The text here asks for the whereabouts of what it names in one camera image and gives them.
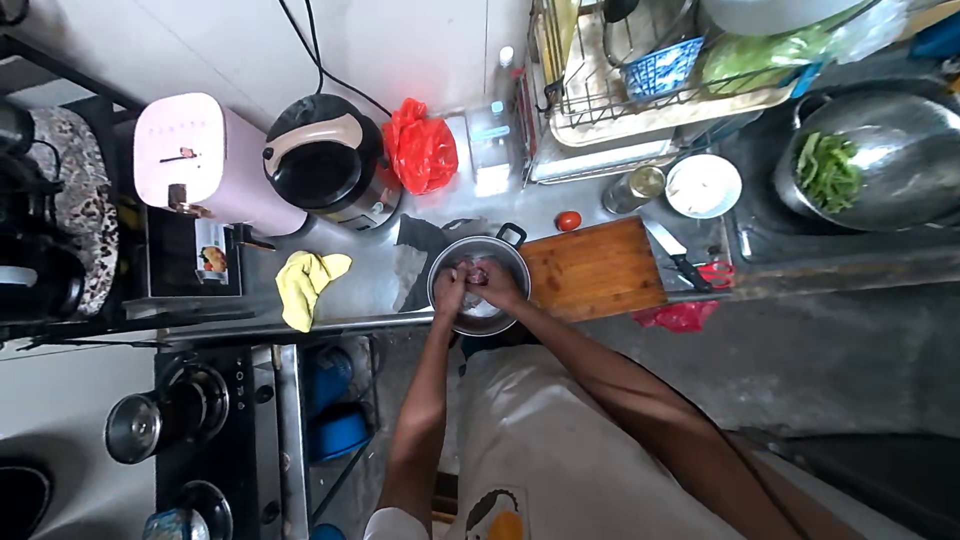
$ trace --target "glass jar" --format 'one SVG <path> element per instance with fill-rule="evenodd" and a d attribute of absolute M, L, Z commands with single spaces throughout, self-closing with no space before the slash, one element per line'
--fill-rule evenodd
<path fill-rule="evenodd" d="M 612 213 L 630 213 L 660 197 L 666 180 L 657 167 L 640 167 L 614 182 L 600 198 L 603 208 Z"/>

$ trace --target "concrete floor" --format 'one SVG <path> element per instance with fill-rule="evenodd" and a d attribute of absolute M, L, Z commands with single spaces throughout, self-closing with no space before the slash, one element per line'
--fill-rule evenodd
<path fill-rule="evenodd" d="M 577 325 L 638 359 L 721 427 L 779 435 L 935 432 L 960 436 L 960 283 L 729 302 L 703 332 L 644 329 L 629 315 Z M 389 341 L 378 381 L 383 428 L 324 514 L 361 538 L 383 479 L 393 422 L 413 377 L 426 329 Z M 449 410 L 456 410 L 450 360 Z M 440 469 L 456 473 L 456 419 L 448 420 Z M 312 471 L 314 505 L 346 458 Z"/>

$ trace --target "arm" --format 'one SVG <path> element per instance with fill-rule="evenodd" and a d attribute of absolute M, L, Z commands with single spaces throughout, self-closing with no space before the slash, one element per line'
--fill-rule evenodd
<path fill-rule="evenodd" d="M 437 278 L 437 310 L 420 365 L 396 419 L 387 474 L 377 509 L 396 507 L 431 529 L 430 499 L 446 430 L 446 357 L 453 319 L 460 310 L 466 270 Z"/>
<path fill-rule="evenodd" d="M 689 494 L 747 538 L 798 538 L 740 456 L 700 412 L 645 368 L 523 300 L 495 262 L 471 292 L 527 327 L 573 378 Z"/>

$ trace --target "green beans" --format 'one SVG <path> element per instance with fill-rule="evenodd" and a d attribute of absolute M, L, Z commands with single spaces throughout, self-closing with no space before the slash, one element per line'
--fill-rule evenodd
<path fill-rule="evenodd" d="M 810 134 L 797 156 L 797 178 L 804 195 L 826 213 L 853 206 L 863 185 L 851 163 L 856 145 L 842 135 Z"/>

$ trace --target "green vegetable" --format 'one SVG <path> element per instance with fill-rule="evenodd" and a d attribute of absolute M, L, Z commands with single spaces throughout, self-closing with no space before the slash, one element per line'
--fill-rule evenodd
<path fill-rule="evenodd" d="M 826 213 L 853 206 L 863 185 L 860 170 L 850 163 L 856 145 L 842 135 L 810 134 L 797 156 L 797 183 L 804 195 Z"/>
<path fill-rule="evenodd" d="M 846 20 L 860 9 L 861 5 L 862 3 L 822 21 L 774 36 L 723 34 L 716 44 L 710 47 L 707 61 L 704 62 L 702 80 L 711 83 L 753 73 L 749 77 L 708 85 L 708 91 L 713 94 L 742 93 L 775 85 L 794 68 L 817 61 L 828 53 L 833 41 L 832 33 L 828 33 L 828 29 Z"/>

